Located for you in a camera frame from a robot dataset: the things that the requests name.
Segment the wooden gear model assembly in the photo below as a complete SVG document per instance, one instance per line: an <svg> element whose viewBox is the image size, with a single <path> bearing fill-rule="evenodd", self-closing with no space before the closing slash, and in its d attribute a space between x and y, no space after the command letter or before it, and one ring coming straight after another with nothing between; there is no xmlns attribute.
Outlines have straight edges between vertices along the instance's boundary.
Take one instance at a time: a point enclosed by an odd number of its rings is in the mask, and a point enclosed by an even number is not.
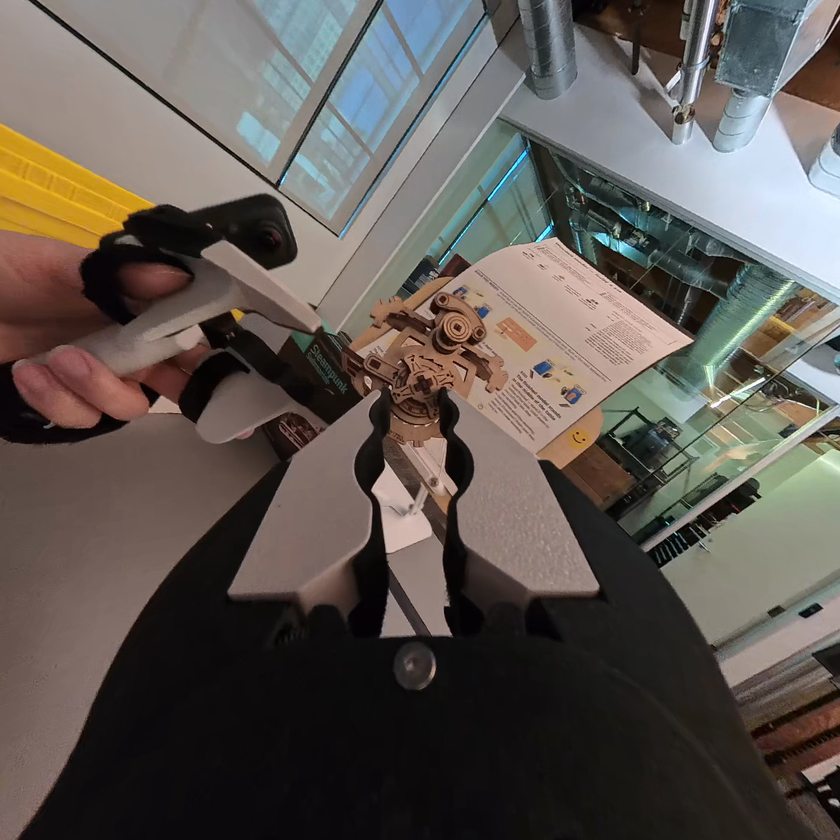
<svg viewBox="0 0 840 840"><path fill-rule="evenodd" d="M395 330L384 351L342 351L343 370L362 396L386 389L391 394L390 436L399 445L423 446L441 438L442 391L468 397L475 380L490 394L508 383L500 356L484 353L487 328L478 312L452 292L431 297L429 318L399 297L378 301L371 313L375 327Z"/></svg>

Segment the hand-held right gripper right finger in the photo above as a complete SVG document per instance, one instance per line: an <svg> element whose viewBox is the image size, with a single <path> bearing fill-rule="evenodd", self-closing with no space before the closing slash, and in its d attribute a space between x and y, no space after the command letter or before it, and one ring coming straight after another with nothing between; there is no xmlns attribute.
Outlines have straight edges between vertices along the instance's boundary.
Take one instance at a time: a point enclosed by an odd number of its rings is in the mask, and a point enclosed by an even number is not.
<svg viewBox="0 0 840 840"><path fill-rule="evenodd" d="M591 599L601 587L541 462L453 390L439 394L447 507L443 566L452 634L476 634L497 606Z"/></svg>

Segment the black model kit box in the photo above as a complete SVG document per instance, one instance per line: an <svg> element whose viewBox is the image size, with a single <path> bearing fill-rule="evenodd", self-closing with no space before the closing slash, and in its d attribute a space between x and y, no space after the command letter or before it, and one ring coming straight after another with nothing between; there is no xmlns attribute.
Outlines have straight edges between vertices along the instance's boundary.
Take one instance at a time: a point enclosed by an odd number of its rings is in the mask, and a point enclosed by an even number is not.
<svg viewBox="0 0 840 840"><path fill-rule="evenodd" d="M292 394L297 403L263 426L280 459L294 456L361 401L343 369L346 347L343 337L330 332L294 332L280 346L279 359L296 382Z"/></svg>

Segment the brown cardboard box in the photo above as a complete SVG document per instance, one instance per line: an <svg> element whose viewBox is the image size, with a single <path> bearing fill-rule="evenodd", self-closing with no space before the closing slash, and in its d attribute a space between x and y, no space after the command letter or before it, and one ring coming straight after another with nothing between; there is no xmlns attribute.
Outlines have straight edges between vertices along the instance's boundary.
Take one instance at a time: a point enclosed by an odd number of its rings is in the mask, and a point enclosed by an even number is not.
<svg viewBox="0 0 840 840"><path fill-rule="evenodd" d="M598 444L579 453L561 471L602 511L624 498L636 484L635 478Z"/></svg>

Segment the silver air ducts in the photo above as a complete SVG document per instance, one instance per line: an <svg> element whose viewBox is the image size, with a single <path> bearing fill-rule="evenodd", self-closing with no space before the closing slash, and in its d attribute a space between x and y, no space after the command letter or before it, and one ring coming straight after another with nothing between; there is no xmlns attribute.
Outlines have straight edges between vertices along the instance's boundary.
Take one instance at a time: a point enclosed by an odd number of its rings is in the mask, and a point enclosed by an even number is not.
<svg viewBox="0 0 840 840"><path fill-rule="evenodd" d="M545 144L568 205L574 244L597 235L689 291L717 293L673 376L693 391L719 370L799 287L838 302L838 210L805 184L781 129L757 150L719 152L650 69L633 77L625 53L571 22L568 2L522 2L533 93L507 115Z"/></svg>

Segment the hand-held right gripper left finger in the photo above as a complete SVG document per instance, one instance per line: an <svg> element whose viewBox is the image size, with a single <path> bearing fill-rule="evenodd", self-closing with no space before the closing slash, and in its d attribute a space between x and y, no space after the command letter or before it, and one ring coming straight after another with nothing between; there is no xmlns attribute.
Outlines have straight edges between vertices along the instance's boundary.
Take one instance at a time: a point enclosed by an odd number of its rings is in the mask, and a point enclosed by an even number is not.
<svg viewBox="0 0 840 840"><path fill-rule="evenodd" d="M385 467L391 398L374 391L294 455L227 591L232 604L335 610L380 636L390 573L373 486Z"/></svg>

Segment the white document stand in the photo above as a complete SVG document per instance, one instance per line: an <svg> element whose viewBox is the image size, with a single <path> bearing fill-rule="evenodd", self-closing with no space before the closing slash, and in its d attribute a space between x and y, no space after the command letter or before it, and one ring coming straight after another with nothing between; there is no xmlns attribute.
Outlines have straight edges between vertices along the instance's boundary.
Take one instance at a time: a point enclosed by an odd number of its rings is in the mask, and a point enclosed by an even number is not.
<svg viewBox="0 0 840 840"><path fill-rule="evenodd" d="M373 493L381 507L387 553L430 537L443 543L448 504L456 493L445 470L446 442L435 438L416 447L387 437L383 453L385 467Z"/></svg>

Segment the stacked yellow plastic bins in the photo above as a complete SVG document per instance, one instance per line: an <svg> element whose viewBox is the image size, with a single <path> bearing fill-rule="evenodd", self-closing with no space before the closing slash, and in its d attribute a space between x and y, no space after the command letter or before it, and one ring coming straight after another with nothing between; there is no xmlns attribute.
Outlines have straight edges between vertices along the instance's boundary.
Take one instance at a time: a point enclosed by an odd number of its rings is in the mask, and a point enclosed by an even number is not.
<svg viewBox="0 0 840 840"><path fill-rule="evenodd" d="M1 229L94 249L152 206L66 157L1 126Z"/></svg>

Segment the person's left hand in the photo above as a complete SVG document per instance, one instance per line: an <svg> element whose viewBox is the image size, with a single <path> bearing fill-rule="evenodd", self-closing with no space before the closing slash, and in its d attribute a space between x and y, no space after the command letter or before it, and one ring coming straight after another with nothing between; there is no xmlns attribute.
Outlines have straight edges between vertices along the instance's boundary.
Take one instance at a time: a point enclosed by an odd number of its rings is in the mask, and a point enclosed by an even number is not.
<svg viewBox="0 0 840 840"><path fill-rule="evenodd" d="M208 355L201 344L146 369L118 377L74 345L109 324L82 293L88 251L53 239L1 233L1 359L9 363L10 396L45 426L87 432L105 417L130 422L149 412L143 391L177 403Z"/></svg>

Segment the frosted glass window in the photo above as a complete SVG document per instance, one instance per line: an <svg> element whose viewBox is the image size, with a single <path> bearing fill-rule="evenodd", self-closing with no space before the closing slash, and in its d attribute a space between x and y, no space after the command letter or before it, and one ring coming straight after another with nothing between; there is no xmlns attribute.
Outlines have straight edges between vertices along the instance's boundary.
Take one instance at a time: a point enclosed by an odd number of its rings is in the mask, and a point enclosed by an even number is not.
<svg viewBox="0 0 840 840"><path fill-rule="evenodd" d="M343 235L486 19L483 2L195 2L178 107Z"/></svg>

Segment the printed instruction sheet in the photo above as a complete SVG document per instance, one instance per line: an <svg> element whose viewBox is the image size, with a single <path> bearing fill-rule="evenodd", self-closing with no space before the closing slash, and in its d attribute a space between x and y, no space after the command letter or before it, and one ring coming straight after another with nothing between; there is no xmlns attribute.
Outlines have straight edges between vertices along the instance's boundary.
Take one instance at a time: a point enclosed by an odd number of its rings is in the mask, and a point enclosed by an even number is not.
<svg viewBox="0 0 840 840"><path fill-rule="evenodd" d="M479 344L500 356L505 387L475 380L465 399L537 454L635 376L692 343L556 238L481 259L440 291L481 316ZM363 350L384 351L388 332Z"/></svg>

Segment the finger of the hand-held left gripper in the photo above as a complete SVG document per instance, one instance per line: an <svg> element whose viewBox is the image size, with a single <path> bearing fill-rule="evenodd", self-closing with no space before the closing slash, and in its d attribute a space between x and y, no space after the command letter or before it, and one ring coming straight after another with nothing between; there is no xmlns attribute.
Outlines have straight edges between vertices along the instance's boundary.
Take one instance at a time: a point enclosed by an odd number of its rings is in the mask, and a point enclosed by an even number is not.
<svg viewBox="0 0 840 840"><path fill-rule="evenodd" d="M300 332L316 332L322 326L310 304L226 240L202 251L196 269L197 274L201 272L216 287L215 315L238 309L256 312L278 326Z"/></svg>

